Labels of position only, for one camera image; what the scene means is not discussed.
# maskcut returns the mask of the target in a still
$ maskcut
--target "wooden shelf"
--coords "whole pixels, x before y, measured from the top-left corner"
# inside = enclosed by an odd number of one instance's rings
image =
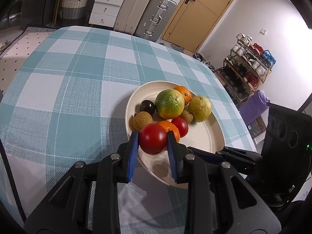
[[[254,52],[249,46],[247,46],[245,43],[243,43],[241,40],[239,40],[239,39],[237,39],[238,40],[238,42],[244,47],[244,48],[246,48],[250,53],[252,53],[257,59],[258,59],[258,61],[260,61],[263,65],[265,65],[265,67],[266,68],[268,68],[268,66],[269,66],[269,64],[267,64],[265,61],[264,61],[264,59],[260,56],[260,55],[258,55],[256,52]]]
[[[234,73],[238,76],[239,79],[241,79],[241,81],[248,87],[249,90],[251,91],[255,91],[255,89],[257,89],[258,85],[254,88],[251,88],[248,83],[245,82],[245,80],[240,76],[240,74],[237,73],[237,71],[233,68],[233,66],[231,65],[231,63],[229,63],[227,60],[224,59],[224,62],[234,71]]]
[[[240,99],[240,98],[238,97],[237,93],[233,90],[232,86],[230,86],[230,84],[227,82],[227,80],[225,80],[225,78],[222,76],[222,74],[221,74],[221,73],[218,73],[218,76],[224,81],[224,83],[226,84],[226,86],[228,86],[228,87],[231,89],[231,91],[234,93],[235,97],[236,97],[237,100],[238,100],[238,105],[237,105],[237,107],[240,106],[241,102],[243,102],[244,100],[246,100],[247,98],[249,98],[249,95],[248,95],[248,97],[245,97],[245,98],[243,98],[243,99]]]
[[[239,57],[239,58],[244,62],[244,64],[247,65],[248,69],[251,70],[252,73],[253,73],[257,78],[259,78],[262,82],[264,82],[263,79],[266,78],[266,74],[264,74],[263,76],[259,76],[258,73],[249,65],[249,63],[247,63],[246,61],[244,61],[244,60],[243,60],[237,53],[235,53],[233,50],[231,50],[231,51],[235,54],[235,56]]]

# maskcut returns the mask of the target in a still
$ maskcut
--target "white bowl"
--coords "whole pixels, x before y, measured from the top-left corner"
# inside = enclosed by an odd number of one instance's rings
[[[125,125],[128,138],[130,138],[133,130],[133,115],[140,111],[141,102],[145,99],[155,102],[156,96],[159,92],[177,86],[179,85],[166,81],[153,81],[141,85],[133,92],[127,103],[125,114]],[[155,112],[152,117],[154,122],[164,120],[157,114],[157,112]],[[186,147],[192,146],[211,153],[222,150],[225,146],[223,132],[213,113],[211,113],[208,119],[203,122],[189,124],[188,134],[181,138],[179,143],[184,144]],[[138,161],[149,173],[161,182],[180,188],[188,187],[187,184],[176,184],[174,182],[174,179],[171,176],[169,158],[166,150],[157,155],[150,155],[145,153],[141,147],[139,147]]]

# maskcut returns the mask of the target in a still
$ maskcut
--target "woven storage basket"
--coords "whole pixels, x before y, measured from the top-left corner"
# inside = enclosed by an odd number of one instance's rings
[[[83,16],[83,12],[88,0],[62,0],[62,14],[64,19],[78,19]]]

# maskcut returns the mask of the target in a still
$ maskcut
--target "silver suitcase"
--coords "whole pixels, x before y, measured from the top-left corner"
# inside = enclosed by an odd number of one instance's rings
[[[150,0],[135,30],[135,36],[156,42],[177,7],[172,0]]]
[[[115,21],[114,30],[133,34],[149,0],[124,0]]]

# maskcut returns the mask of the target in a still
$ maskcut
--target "wooden door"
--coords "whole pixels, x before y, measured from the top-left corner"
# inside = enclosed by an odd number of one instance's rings
[[[191,52],[204,40],[231,0],[185,0],[163,39]]]

